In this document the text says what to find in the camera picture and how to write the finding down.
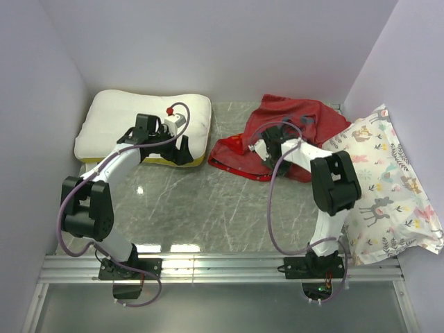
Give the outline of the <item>red pillowcase grey print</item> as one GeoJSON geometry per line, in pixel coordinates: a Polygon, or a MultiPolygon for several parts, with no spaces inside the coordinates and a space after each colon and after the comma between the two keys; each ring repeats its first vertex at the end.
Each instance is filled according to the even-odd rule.
{"type": "Polygon", "coordinates": [[[264,166],[261,158],[248,146],[251,139],[258,140],[258,128],[265,130],[273,121],[293,123],[301,129],[306,142],[319,148],[351,125],[344,116],[320,101],[265,94],[260,106],[249,116],[242,133],[216,142],[208,164],[247,179],[270,181],[272,170],[264,166]]]}

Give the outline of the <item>white pillow yellow edge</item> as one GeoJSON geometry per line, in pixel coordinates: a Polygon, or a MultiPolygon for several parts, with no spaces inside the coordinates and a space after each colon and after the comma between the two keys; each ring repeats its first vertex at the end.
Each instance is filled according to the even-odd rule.
{"type": "Polygon", "coordinates": [[[187,104],[191,112],[185,135],[193,161],[184,167],[197,167],[204,160],[212,120],[212,104],[200,94],[150,96],[121,90],[99,92],[92,101],[86,119],[75,139],[74,155],[84,163],[99,163],[114,149],[117,140],[135,125],[139,113],[163,119],[175,102],[187,104]]]}

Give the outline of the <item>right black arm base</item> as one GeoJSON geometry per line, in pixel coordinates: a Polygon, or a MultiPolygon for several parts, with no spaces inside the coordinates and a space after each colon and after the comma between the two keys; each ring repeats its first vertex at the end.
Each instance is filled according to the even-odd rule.
{"type": "Polygon", "coordinates": [[[277,267],[286,280],[304,280],[301,284],[304,297],[309,302],[322,304],[333,299],[345,286],[348,261],[337,252],[327,257],[307,253],[304,257],[285,257],[277,267]]]}

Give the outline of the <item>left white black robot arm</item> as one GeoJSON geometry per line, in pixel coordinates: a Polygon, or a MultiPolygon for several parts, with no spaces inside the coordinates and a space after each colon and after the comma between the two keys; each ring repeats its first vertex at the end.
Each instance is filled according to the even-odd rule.
{"type": "Polygon", "coordinates": [[[112,152],[80,177],[69,176],[62,183],[57,238],[71,257],[80,257],[91,246],[116,262],[115,271],[124,279],[139,273],[136,246],[114,227],[112,193],[115,187],[150,155],[159,155],[174,165],[192,162],[185,131],[191,115],[180,114],[170,106],[164,119],[138,114],[135,125],[117,140],[112,152]],[[88,240],[81,251],[68,249],[63,233],[88,240]]]}

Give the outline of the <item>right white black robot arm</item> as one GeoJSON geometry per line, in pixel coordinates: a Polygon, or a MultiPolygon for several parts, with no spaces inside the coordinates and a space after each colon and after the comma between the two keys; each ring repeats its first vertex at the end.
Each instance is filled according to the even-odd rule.
{"type": "Polygon", "coordinates": [[[272,171],[272,181],[288,173],[291,166],[310,173],[318,216],[306,249],[314,255],[306,259],[305,267],[308,274],[319,278],[330,269],[327,257],[338,250],[345,219],[361,198],[361,187],[347,152],[333,153],[313,146],[302,138],[302,133],[297,137],[286,133],[284,127],[289,125],[284,122],[267,128],[249,149],[272,171]]]}

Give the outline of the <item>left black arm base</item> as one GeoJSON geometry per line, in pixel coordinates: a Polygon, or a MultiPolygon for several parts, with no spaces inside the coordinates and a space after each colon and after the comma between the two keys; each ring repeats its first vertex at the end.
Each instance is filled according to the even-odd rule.
{"type": "Polygon", "coordinates": [[[113,282],[112,296],[116,303],[123,307],[138,308],[153,304],[160,297],[162,292],[160,279],[162,259],[158,257],[140,259],[135,245],[133,245],[130,257],[126,262],[117,262],[110,256],[100,258],[97,249],[94,251],[94,256],[100,263],[98,279],[113,282]],[[156,294],[142,303],[131,302],[142,295],[144,284],[147,281],[157,284],[156,294]]]}

